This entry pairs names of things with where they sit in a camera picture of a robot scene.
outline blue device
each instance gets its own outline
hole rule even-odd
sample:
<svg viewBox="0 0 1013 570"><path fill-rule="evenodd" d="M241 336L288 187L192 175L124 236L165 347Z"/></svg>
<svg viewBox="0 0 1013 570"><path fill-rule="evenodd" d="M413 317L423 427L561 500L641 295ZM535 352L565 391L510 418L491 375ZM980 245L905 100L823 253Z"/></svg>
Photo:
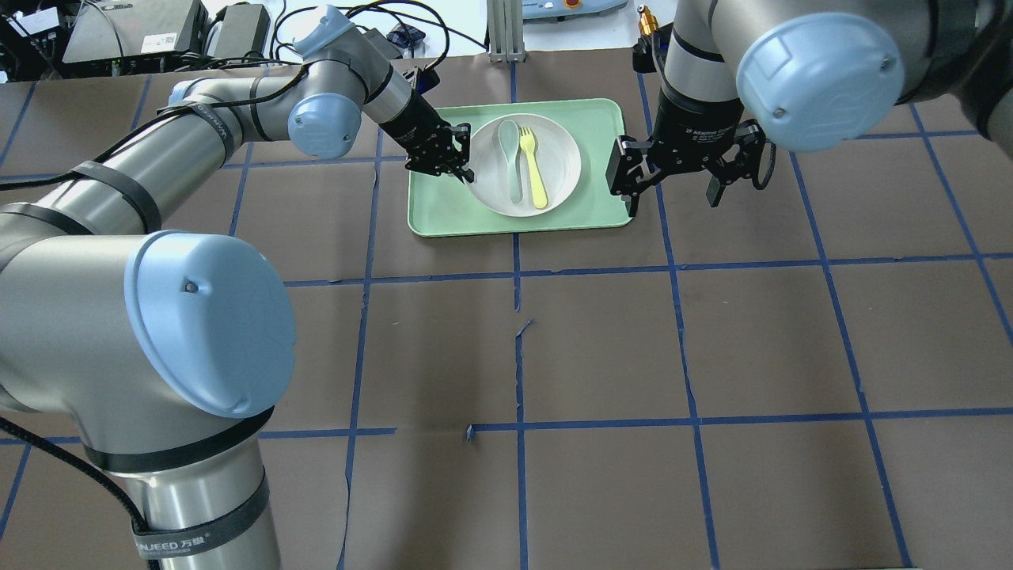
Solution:
<svg viewBox="0 0 1013 570"><path fill-rule="evenodd" d="M524 0L522 16L526 20L539 18L568 18L598 14L621 8L627 0Z"/></svg>

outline green tray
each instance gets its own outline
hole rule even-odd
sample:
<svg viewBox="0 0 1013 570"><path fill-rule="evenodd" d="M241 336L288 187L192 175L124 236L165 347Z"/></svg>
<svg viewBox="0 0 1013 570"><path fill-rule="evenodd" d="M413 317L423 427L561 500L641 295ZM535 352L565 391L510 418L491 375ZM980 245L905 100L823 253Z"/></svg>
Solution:
<svg viewBox="0 0 1013 570"><path fill-rule="evenodd" d="M497 214L453 176L408 175L408 227L422 237L620 227L629 223L622 198L609 193L605 167L616 137L623 134L619 105L610 99L455 106L439 109L453 124L471 123L472 132L504 114L547 116L569 131L580 149L580 179L555 209L517 218Z"/></svg>

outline white plate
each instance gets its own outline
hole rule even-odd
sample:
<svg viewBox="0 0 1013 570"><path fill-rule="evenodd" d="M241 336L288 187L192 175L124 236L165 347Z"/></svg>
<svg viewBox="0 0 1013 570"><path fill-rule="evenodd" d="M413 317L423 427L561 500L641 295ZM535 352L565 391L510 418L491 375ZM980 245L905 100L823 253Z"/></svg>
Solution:
<svg viewBox="0 0 1013 570"><path fill-rule="evenodd" d="M549 205L539 210L531 200L531 178L528 159L518 151L517 173L521 176L521 201L510 198L506 159L499 146L496 130L503 120L511 119L518 127L530 127L538 139L535 159L542 174ZM468 189L486 208L504 216L529 217L544 214L563 202L580 179L580 149L566 129L541 114L515 113L494 118L482 126L471 137L469 166L475 172L475 181L467 183Z"/></svg>

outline plastic fork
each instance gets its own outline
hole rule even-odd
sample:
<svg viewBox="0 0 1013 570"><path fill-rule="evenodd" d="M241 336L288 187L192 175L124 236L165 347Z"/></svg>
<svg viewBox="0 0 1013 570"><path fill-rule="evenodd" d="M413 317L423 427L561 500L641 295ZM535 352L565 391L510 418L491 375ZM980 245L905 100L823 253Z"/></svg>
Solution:
<svg viewBox="0 0 1013 570"><path fill-rule="evenodd" d="M538 171L538 162L535 161L535 148L537 146L538 140L531 127L521 127L521 150L528 158L528 174L531 176L531 200L535 208L543 210L549 205L549 196L545 193L542 174Z"/></svg>

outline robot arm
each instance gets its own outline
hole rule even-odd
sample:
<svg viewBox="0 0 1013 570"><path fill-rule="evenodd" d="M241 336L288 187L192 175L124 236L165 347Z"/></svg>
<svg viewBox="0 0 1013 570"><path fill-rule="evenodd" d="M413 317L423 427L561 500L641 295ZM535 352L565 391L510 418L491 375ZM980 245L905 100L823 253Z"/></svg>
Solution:
<svg viewBox="0 0 1013 570"><path fill-rule="evenodd" d="M1008 0L681 0L671 28L655 28L648 14L634 68L661 73L653 130L642 143L620 137L607 171L630 216L639 194L670 174L710 171L717 206L739 177L764 185L765 139L825 150L865 133L893 104L945 92L1013 156ZM755 119L739 124L744 107ZM768 174L773 159L774 149Z"/></svg>
<svg viewBox="0 0 1013 570"><path fill-rule="evenodd" d="M407 167L470 178L468 125L440 118L336 8L292 78L177 85L159 118L0 208L0 409L67 413L88 460L126 479L163 568L277 570L256 433L294 367L284 283L229 236L159 231L247 141L333 158L366 112Z"/></svg>

